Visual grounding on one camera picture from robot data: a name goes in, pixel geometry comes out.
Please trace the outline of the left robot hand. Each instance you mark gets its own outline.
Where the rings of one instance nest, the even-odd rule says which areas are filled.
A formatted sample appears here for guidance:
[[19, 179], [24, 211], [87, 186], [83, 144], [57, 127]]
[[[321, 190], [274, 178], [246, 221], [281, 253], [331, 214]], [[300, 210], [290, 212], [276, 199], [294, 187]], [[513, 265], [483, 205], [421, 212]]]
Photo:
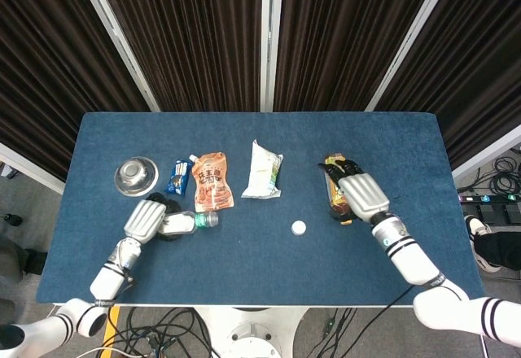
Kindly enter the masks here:
[[180, 211], [178, 202], [167, 199], [161, 193], [152, 193], [146, 199], [139, 201], [125, 224], [125, 235], [140, 244], [146, 244], [153, 238], [167, 242], [176, 240], [181, 235], [166, 233], [164, 218]]

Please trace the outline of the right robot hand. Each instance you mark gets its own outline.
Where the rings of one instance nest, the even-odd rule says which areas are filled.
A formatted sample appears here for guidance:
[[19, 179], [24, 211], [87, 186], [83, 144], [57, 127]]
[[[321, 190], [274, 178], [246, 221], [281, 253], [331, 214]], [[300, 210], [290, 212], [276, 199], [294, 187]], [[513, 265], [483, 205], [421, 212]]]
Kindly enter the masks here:
[[318, 166], [332, 180], [349, 207], [349, 219], [356, 217], [370, 223], [381, 213], [389, 211], [390, 201], [375, 179], [352, 160], [336, 160], [334, 164]]

